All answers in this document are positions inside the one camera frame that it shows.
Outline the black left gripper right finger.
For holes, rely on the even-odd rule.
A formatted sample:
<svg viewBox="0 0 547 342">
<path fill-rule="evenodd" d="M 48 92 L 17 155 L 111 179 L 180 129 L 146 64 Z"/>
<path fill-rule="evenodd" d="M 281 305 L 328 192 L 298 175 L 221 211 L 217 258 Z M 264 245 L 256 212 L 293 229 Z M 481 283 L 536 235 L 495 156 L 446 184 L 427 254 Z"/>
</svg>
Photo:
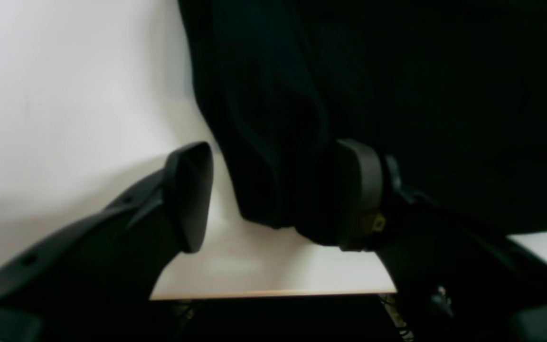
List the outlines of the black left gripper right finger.
<svg viewBox="0 0 547 342">
<path fill-rule="evenodd" d="M 547 264 L 402 184 L 393 156 L 333 145 L 337 242 L 373 251 L 417 342 L 547 342 Z"/>
</svg>

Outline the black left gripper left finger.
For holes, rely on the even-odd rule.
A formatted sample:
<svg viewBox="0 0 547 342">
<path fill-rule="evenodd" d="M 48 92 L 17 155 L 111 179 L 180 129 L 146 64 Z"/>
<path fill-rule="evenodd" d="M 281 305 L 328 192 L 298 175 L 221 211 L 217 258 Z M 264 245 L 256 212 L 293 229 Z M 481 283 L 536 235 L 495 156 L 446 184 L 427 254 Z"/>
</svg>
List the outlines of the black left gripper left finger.
<svg viewBox="0 0 547 342">
<path fill-rule="evenodd" d="M 165 266 L 204 242 L 214 162 L 207 142 L 99 212 L 0 267 L 0 342 L 126 342 L 158 335 L 150 296 Z"/>
</svg>

